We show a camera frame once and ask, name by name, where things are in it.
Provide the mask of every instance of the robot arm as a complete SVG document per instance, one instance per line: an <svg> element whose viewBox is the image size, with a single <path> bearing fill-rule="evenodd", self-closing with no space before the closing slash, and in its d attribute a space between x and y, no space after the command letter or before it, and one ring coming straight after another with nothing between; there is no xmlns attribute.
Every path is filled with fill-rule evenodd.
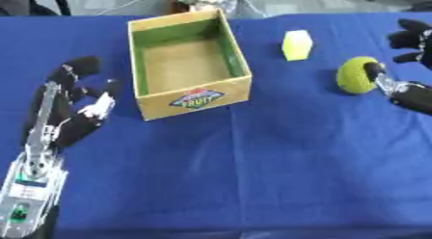
<svg viewBox="0 0 432 239"><path fill-rule="evenodd" d="M431 87L419 82L394 81L377 63L365 64L364 70L391 103L432 116Z"/></svg>
<svg viewBox="0 0 432 239"><path fill-rule="evenodd" d="M400 19L403 31L389 35L391 48L412 48L417 51L394 58L398 64L420 62L432 69L432 27L415 20ZM432 87L419 82L394 81L381 64L367 63L364 70L370 82L384 93L391 103L432 116Z"/></svg>
<svg viewBox="0 0 432 239"><path fill-rule="evenodd" d="M68 175L60 153L100 127L115 105L115 81L102 92L74 87L98 67L95 57L66 62L38 88L24 124L23 150L0 192L0 238L51 238ZM71 105L86 95L97 97L95 104L73 112Z"/></svg>

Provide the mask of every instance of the black robotic finger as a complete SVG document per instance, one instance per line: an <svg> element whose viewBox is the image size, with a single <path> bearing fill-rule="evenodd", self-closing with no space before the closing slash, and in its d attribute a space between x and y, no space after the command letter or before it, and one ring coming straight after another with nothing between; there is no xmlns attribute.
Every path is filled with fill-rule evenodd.
<svg viewBox="0 0 432 239"><path fill-rule="evenodd" d="M414 53L408 53L408 54L403 54L403 55L394 57L393 60L397 64L404 64L404 63L409 63L409 62L418 62L420 56L421 56L421 52L414 52Z"/></svg>
<svg viewBox="0 0 432 239"><path fill-rule="evenodd" d="M390 46L393 49L413 48L419 49L420 38L418 34L410 31L400 31L389 35Z"/></svg>
<svg viewBox="0 0 432 239"><path fill-rule="evenodd" d="M429 26L428 24L413 19L399 19L398 23L399 26L402 27L403 29L408 30L417 35L423 33L424 31L432 29L432 27Z"/></svg>
<svg viewBox="0 0 432 239"><path fill-rule="evenodd" d="M109 80L106 89L95 104L84 107L62 123L59 137L55 142L59 150L72 146L102 125L114 107L114 98L118 89L119 82Z"/></svg>
<svg viewBox="0 0 432 239"><path fill-rule="evenodd" d="M96 117L86 117L84 113L78 113L67 120L61 128L55 145L59 150L72 146L87 135L90 135L101 126L103 120Z"/></svg>
<svg viewBox="0 0 432 239"><path fill-rule="evenodd" d="M94 56L79 58L65 62L47 78L47 82L53 81L61 84L63 89L72 92L75 82L85 76L99 72L99 59Z"/></svg>

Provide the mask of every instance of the green ball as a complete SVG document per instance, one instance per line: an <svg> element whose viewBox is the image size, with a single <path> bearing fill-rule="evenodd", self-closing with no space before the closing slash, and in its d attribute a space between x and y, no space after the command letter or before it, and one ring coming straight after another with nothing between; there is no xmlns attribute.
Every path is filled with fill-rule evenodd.
<svg viewBox="0 0 432 239"><path fill-rule="evenodd" d="M337 85L347 93L368 93L376 88L365 72L366 63L378 63L371 57L356 57L348 60L337 71Z"/></svg>

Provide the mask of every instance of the table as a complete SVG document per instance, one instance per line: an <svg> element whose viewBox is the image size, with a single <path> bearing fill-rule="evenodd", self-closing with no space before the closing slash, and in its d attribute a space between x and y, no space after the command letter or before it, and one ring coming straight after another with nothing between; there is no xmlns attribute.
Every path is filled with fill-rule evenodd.
<svg viewBox="0 0 432 239"><path fill-rule="evenodd" d="M274 238L346 239L421 229L432 223L432 118L392 106L379 91L347 95L335 82L344 61L365 55L394 78L432 84L425 67L392 62L400 51L390 50L386 34L401 17L430 21L428 13L234 20L255 75L251 101L151 122L142 121L132 93L126 21L137 16L0 18L0 173L19 152L44 77L95 54L102 72L86 83L115 77L123 89L106 125L65 152L70 175L58 230L67 232L59 238L292 229ZM299 29L315 47L309 60L288 63L284 32ZM238 238L227 235L208 238Z"/></svg>

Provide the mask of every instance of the yellow cube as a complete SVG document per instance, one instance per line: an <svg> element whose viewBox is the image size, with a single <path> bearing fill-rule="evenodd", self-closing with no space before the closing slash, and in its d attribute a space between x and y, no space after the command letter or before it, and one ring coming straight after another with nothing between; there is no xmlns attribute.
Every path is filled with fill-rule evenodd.
<svg viewBox="0 0 432 239"><path fill-rule="evenodd" d="M283 53L288 61L306 60L311 53L313 40L306 30L286 32Z"/></svg>

